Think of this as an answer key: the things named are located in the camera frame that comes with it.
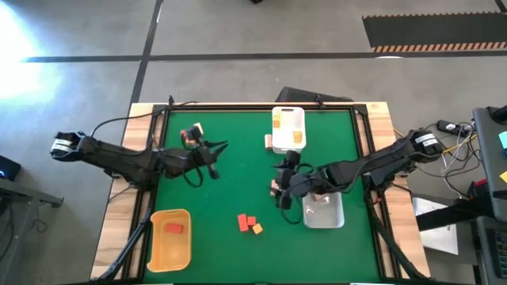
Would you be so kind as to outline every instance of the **floor mat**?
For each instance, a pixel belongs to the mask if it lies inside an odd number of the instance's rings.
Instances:
[[[441,13],[363,17],[374,52],[507,48],[507,14]]]

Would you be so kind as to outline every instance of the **orange basket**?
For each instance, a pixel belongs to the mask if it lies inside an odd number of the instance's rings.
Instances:
[[[183,209],[157,211],[150,220],[153,223],[153,242],[148,269],[151,272],[171,272],[186,268],[192,247],[190,214]],[[180,234],[167,232],[167,224],[182,225],[183,231]]]

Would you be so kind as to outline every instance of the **red block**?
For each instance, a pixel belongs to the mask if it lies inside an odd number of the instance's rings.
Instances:
[[[248,226],[255,226],[255,224],[257,223],[257,219],[255,217],[248,217],[246,219],[246,223],[248,224]]]
[[[181,233],[183,233],[183,226],[178,225],[178,224],[168,223],[166,225],[166,232],[170,232],[173,234],[181,234]]]
[[[246,214],[238,215],[239,231],[248,230],[248,222],[246,222]]]

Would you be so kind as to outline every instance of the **wooden table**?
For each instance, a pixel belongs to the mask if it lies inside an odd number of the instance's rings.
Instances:
[[[313,105],[314,103],[297,104]],[[347,103],[329,102],[326,104],[343,105]],[[385,146],[389,146],[395,141],[395,133],[393,131],[393,125],[386,102],[356,102],[349,104],[367,105],[373,141],[377,150]],[[154,104],[147,103],[133,104],[130,116],[150,113],[152,112],[153,105]],[[133,150],[144,149],[146,147],[150,121],[150,116],[129,120],[127,122],[122,145]],[[365,139],[364,128],[362,127],[363,124],[359,123],[359,125],[363,150],[367,154],[368,145]],[[156,136],[160,133],[161,126],[161,123],[157,123],[157,128],[155,129]],[[401,186],[406,186],[406,180],[403,178],[397,178],[395,183],[400,184]],[[115,193],[118,193],[122,189],[125,189],[126,186],[127,183],[123,179],[115,179],[112,183],[110,195],[112,196]],[[117,196],[114,199],[114,202],[108,205],[90,277],[98,277],[104,273],[126,244],[132,220],[135,195],[135,190],[128,190],[121,196]],[[389,188],[386,190],[386,202],[396,243],[400,246],[409,260],[415,265],[418,271],[425,276],[429,276],[429,267],[425,257],[425,251],[422,246],[421,236],[417,227],[414,211],[412,209],[410,194],[399,188]],[[381,216],[378,207],[376,210],[377,214]],[[387,276],[393,276],[393,268],[391,267],[389,251],[385,243],[382,241],[382,238],[380,239]],[[138,268],[140,244],[141,242],[139,240],[133,253],[133,261],[130,268],[133,276]]]

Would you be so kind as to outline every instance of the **concrete floor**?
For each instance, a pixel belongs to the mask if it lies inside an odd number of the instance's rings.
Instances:
[[[49,223],[25,246],[19,284],[87,280],[111,180],[83,163],[52,161],[57,131],[89,132],[127,114],[138,63],[16,63],[36,55],[141,55],[154,0],[22,0],[0,2],[0,154],[20,162],[19,181],[56,196],[58,210],[41,208]],[[166,0],[152,54],[369,51],[360,17],[381,13],[496,11],[484,0]],[[505,104],[507,58],[335,59],[150,63],[141,102],[274,101],[283,86],[387,101],[394,125],[424,127],[438,119],[469,121],[479,106]],[[119,143],[124,123],[97,133]],[[441,163],[424,165],[439,173]],[[457,177],[465,189],[481,169]],[[416,171],[416,193],[456,195],[441,179]],[[459,256],[427,251],[433,277],[472,283],[475,262],[467,225]]]

